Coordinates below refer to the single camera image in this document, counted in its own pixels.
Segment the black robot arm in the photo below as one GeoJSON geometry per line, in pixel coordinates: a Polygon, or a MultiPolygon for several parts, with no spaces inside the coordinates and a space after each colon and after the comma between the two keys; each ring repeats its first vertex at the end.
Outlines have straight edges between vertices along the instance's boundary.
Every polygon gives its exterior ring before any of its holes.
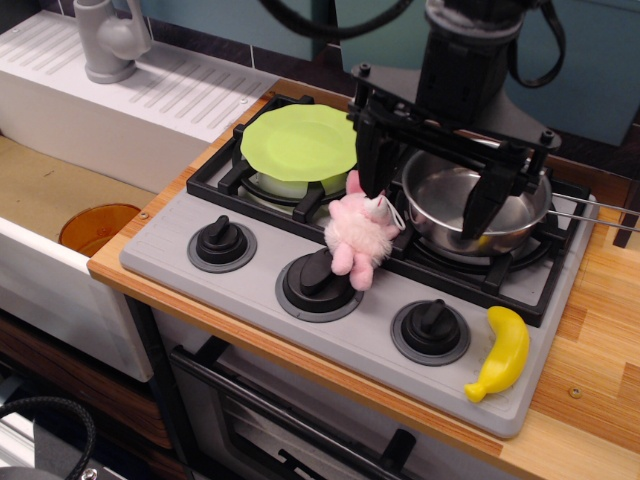
{"type": "Polygon", "coordinates": [[[507,77],[526,88],[550,83],[566,56],[566,35],[549,1],[429,1],[418,70],[361,64],[349,117],[360,185],[373,197],[390,184],[409,145],[479,172],[467,197],[462,236],[477,239],[511,196],[535,192],[561,139],[516,107],[507,77]],[[527,11],[540,9],[555,36],[555,65],[534,80],[518,72],[517,39],[527,11]]]}

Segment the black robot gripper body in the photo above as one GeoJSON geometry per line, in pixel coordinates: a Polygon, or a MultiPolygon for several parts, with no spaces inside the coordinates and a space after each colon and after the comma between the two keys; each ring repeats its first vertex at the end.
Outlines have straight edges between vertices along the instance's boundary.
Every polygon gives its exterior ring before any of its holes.
{"type": "Polygon", "coordinates": [[[484,162],[465,155],[468,147],[475,144],[465,133],[501,144],[544,149],[545,161],[549,153],[556,150],[556,134],[520,110],[504,90],[494,95],[477,119],[461,122],[429,113],[402,96],[417,90],[416,70],[363,63],[353,68],[352,77],[356,81],[356,93],[349,103],[348,118],[355,131],[355,121],[361,112],[372,112],[380,117],[396,115],[406,122],[397,134],[405,145],[434,153],[474,171],[480,171],[484,162]]]}

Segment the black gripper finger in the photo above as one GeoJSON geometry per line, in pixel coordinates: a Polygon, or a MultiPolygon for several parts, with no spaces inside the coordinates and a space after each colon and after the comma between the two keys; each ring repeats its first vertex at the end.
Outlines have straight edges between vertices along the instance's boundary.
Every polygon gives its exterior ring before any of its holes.
{"type": "Polygon", "coordinates": [[[480,178],[467,197],[463,211],[463,240],[479,239],[509,196],[534,192],[545,163],[544,149],[516,144],[471,144],[465,155],[483,161],[480,178]]]}
{"type": "Polygon", "coordinates": [[[394,179],[406,145],[397,138],[406,122],[396,115],[361,112],[355,121],[359,182],[369,198],[385,191],[394,179]]]}

